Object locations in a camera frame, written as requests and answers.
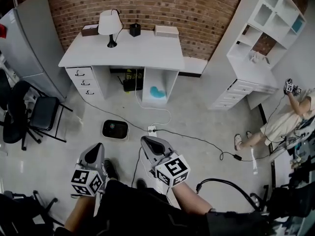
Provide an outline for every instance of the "table lamp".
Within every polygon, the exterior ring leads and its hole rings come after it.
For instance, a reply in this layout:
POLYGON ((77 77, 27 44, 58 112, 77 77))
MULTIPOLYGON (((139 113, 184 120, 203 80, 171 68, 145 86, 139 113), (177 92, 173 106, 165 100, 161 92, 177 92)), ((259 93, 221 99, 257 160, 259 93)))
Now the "table lamp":
POLYGON ((98 33, 109 35, 109 42, 107 44, 109 48, 117 46, 113 34, 118 33, 122 27, 117 10, 105 10, 99 15, 98 33))

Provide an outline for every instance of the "white cable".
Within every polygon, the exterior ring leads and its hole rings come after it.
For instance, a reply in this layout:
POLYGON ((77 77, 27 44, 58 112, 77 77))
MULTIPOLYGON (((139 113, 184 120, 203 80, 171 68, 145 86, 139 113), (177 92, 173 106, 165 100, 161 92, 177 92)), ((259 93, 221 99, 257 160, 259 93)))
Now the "white cable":
POLYGON ((144 166, 144 163, 142 162, 142 152, 140 152, 140 161, 141 161, 141 163, 142 163, 142 165, 143 165, 143 168, 144 168, 144 170, 145 170, 145 172, 146 172, 146 174, 147 174, 147 177, 152 180, 152 178, 149 176, 149 174, 148 174, 148 172, 147 172, 146 167, 144 166))
POLYGON ((139 104, 139 106, 143 109, 154 109, 154 110, 163 110, 163 111, 167 111, 169 113, 169 121, 167 123, 157 123, 157 122, 154 122, 151 124, 151 126, 153 126, 154 124, 159 124, 159 125, 167 125, 171 122, 172 120, 172 115, 171 115, 171 112, 169 112, 167 109, 160 109, 160 108, 147 108, 147 107, 142 107, 140 102, 139 102, 139 99, 137 97, 137 77, 138 77, 138 70, 136 69, 136 87, 135 87, 135 90, 134 90, 134 96, 136 96, 136 99, 137 99, 137 102, 139 104))

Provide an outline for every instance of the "drawer handle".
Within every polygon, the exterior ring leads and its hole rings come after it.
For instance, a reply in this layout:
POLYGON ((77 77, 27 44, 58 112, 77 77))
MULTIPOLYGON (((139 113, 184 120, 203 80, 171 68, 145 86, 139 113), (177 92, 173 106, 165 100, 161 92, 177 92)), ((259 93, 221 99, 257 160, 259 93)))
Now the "drawer handle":
POLYGON ((87 90, 87 92, 86 92, 85 94, 88 94, 88 95, 94 94, 94 93, 90 93, 89 91, 90 91, 90 90, 87 90))
POLYGON ((82 81, 81 85, 83 86, 89 86, 91 83, 85 84, 84 81, 82 81))
POLYGON ((84 75, 85 75, 85 73, 82 74, 82 75, 80 75, 80 74, 79 74, 79 70, 77 70, 77 73, 75 74, 75 76, 84 76, 84 75))

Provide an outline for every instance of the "white cube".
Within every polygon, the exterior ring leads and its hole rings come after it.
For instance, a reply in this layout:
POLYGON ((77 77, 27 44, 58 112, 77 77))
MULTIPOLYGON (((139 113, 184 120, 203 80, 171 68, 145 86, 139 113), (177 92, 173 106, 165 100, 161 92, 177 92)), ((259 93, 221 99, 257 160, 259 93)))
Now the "white cube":
POLYGON ((183 155, 155 167, 156 177, 169 187, 184 182, 188 178, 189 172, 190 167, 183 155))
POLYGON ((94 197, 103 185, 103 180, 98 171, 75 170, 71 185, 78 194, 94 197))

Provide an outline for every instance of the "desk top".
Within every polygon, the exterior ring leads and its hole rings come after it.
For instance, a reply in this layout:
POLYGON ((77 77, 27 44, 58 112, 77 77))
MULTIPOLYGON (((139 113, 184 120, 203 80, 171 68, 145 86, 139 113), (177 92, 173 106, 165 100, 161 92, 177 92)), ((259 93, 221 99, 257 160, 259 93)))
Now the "desk top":
POLYGON ((140 36, 133 37, 124 29, 118 36, 116 47, 108 48, 108 42, 107 35, 83 37, 79 33, 59 66, 126 65, 179 71, 185 68, 178 38, 155 37, 151 30, 142 30, 140 36))

